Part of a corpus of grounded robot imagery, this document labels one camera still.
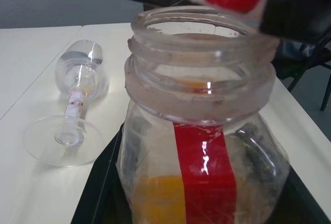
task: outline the glass jar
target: glass jar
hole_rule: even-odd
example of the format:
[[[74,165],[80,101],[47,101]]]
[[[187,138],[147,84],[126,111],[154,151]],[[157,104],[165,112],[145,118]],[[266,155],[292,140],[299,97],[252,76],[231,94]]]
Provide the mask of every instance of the glass jar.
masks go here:
[[[258,111],[278,41],[198,6],[139,14],[117,168],[134,223],[264,223],[289,172]]]

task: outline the black tray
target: black tray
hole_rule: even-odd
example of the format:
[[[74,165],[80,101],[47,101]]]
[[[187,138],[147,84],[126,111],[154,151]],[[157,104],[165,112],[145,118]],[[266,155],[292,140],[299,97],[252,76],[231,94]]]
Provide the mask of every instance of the black tray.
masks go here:
[[[132,224],[131,211],[115,163],[122,127],[94,162],[71,224]],[[291,169],[267,224],[331,224],[299,176]]]

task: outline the floor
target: floor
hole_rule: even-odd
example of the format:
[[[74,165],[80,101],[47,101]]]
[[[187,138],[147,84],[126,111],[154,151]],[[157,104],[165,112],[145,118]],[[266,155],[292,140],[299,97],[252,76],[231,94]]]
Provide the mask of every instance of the floor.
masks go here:
[[[320,111],[327,82],[331,71],[322,66],[314,67],[305,72],[292,95],[314,120],[322,132],[331,140],[331,98],[324,112]],[[282,80],[285,87],[292,82],[292,78]]]

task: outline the tipped wine glass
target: tipped wine glass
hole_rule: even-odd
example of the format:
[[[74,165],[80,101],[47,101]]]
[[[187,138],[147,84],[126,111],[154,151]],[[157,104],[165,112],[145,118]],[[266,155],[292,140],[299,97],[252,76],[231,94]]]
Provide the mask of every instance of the tipped wine glass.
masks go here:
[[[96,159],[106,144],[100,131],[80,118],[83,105],[105,93],[102,50],[93,41],[75,42],[59,58],[55,69],[58,89],[68,96],[64,115],[32,123],[24,133],[27,151],[54,166],[79,166]]]

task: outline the orange residue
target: orange residue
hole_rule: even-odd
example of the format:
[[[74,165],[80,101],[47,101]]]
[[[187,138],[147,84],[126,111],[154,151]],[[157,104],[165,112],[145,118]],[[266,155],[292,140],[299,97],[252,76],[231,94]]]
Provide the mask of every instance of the orange residue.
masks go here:
[[[207,84],[206,82],[192,82],[192,81],[184,81],[184,80],[181,80],[180,82],[186,86],[193,88],[204,88]]]
[[[132,197],[134,223],[185,224],[185,195],[180,176],[143,177]]]

